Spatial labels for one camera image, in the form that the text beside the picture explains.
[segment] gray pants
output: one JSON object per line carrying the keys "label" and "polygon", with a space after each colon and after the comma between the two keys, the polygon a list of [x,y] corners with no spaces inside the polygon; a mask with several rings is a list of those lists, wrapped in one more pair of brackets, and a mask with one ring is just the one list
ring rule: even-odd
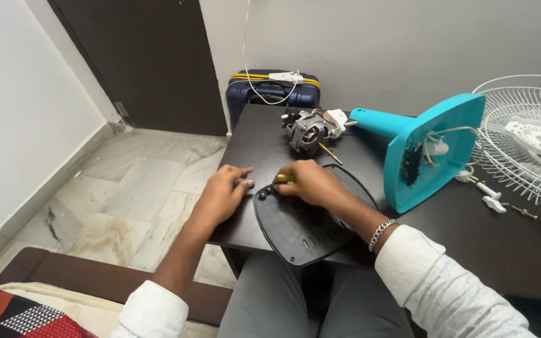
{"label": "gray pants", "polygon": [[[308,338],[299,274],[275,254],[245,263],[218,338]],[[413,337],[404,309],[374,271],[339,268],[320,338]]]}

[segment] white shirt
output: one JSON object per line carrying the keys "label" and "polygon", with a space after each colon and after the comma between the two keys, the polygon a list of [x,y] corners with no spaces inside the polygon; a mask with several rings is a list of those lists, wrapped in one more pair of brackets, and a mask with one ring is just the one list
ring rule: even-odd
{"label": "white shirt", "polygon": [[[494,290],[409,226],[391,234],[375,270],[429,337],[535,337],[529,323]],[[111,337],[177,337],[187,319],[183,300],[152,281],[133,292]]]}

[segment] marble floor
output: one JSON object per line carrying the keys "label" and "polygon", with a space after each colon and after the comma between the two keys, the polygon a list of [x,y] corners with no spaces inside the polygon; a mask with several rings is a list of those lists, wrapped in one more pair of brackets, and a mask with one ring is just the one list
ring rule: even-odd
{"label": "marble floor", "polygon": [[[144,129],[113,135],[0,252],[0,272],[25,247],[154,272],[226,146],[226,138]],[[215,245],[206,245],[193,280],[236,283]]]}

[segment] fan grill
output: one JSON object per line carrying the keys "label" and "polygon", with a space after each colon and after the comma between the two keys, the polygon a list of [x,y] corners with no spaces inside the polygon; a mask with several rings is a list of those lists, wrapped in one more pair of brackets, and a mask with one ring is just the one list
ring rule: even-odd
{"label": "fan grill", "polygon": [[[541,75],[516,75],[488,81],[473,93],[486,96],[480,133],[485,141],[482,167],[527,200],[541,205],[541,156],[530,153],[504,127],[513,116],[541,121]],[[479,143],[473,157],[479,156]]]}

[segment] left hand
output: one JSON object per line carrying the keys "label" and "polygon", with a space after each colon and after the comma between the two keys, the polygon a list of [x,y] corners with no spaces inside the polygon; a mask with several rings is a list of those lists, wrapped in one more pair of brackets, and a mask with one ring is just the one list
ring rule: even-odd
{"label": "left hand", "polygon": [[237,209],[241,198],[254,187],[254,180],[244,180],[252,168],[223,165],[206,183],[199,201],[193,207],[191,218],[195,223],[216,227],[227,220]]}

